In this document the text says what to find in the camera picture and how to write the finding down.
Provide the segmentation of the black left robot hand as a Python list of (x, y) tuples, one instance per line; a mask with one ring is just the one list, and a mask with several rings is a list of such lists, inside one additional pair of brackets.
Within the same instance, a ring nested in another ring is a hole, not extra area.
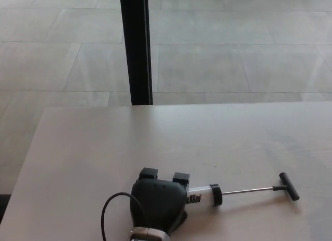
[(157, 169), (143, 168), (131, 190), (133, 226), (172, 234), (187, 218), (189, 178), (189, 174), (175, 173), (171, 181), (161, 180)]

